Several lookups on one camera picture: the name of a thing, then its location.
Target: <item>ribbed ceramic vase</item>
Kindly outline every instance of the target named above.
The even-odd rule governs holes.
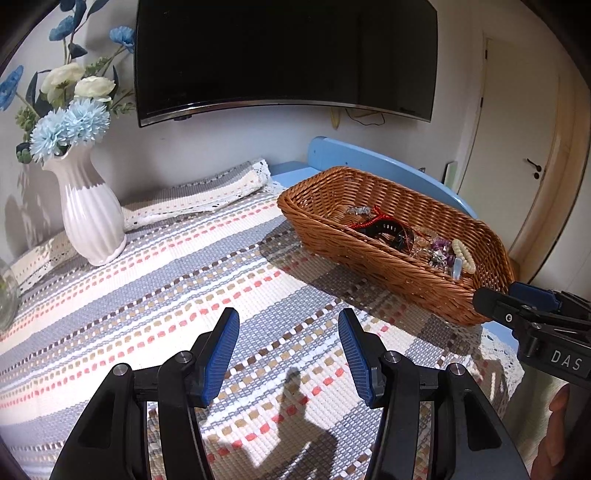
[[[121,204],[90,161],[91,143],[72,145],[62,157],[43,164],[60,184],[61,214],[70,243],[100,266],[117,258],[125,248]]]

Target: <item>white door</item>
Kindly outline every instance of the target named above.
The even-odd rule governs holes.
[[[510,249],[550,156],[558,73],[550,59],[510,43],[489,39],[486,49],[480,121],[459,194]]]

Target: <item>wicker basket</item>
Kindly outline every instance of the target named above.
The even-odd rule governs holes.
[[[309,250],[452,322],[488,321],[472,308],[474,290],[486,286],[506,293],[513,282],[505,248],[485,223],[370,173],[333,167],[289,188],[277,203]],[[472,253],[476,273],[453,280],[348,228],[361,220],[347,214],[348,209],[366,205],[377,205],[407,225],[430,228],[449,240],[459,238]]]

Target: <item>artificial flower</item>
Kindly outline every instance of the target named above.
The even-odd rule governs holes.
[[[88,77],[76,83],[74,95],[78,97],[94,98],[99,102],[109,102],[109,94],[115,88],[115,82],[106,77]]]
[[[49,32],[49,40],[50,41],[58,41],[64,40],[68,35],[70,35],[76,25],[74,24],[74,17],[69,16],[64,18],[56,28],[52,28]]]
[[[64,124],[65,111],[58,108],[41,118],[33,133],[31,133],[31,147],[29,149],[35,161],[43,162],[52,155],[61,155],[60,147],[66,143],[66,126]]]
[[[0,110],[6,111],[12,103],[24,70],[24,67],[19,65],[8,75],[6,80],[0,83]]]
[[[109,32],[111,41],[123,45],[130,53],[134,52],[134,35],[134,29],[129,27],[116,27]]]
[[[84,67],[77,63],[67,63],[47,74],[41,84],[41,91],[47,95],[49,103],[53,103],[60,95],[59,86],[76,83],[84,75]]]
[[[89,98],[74,98],[64,116],[67,142],[71,145],[98,142],[109,128],[110,121],[111,116],[104,103]]]

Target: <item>metal screw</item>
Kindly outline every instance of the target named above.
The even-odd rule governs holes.
[[[127,373],[128,367],[125,364],[115,365],[113,368],[113,374],[120,377],[121,375],[125,375]]]
[[[388,350],[384,354],[384,358],[391,364],[397,364],[400,360],[402,360],[402,355],[400,355],[398,352],[395,352],[394,350]]]
[[[463,374],[466,373],[466,367],[464,367],[462,364],[450,364],[449,370],[451,373],[457,375],[458,377],[461,377]]]
[[[193,354],[187,351],[179,352],[174,356],[174,359],[180,364],[188,364],[192,358]]]

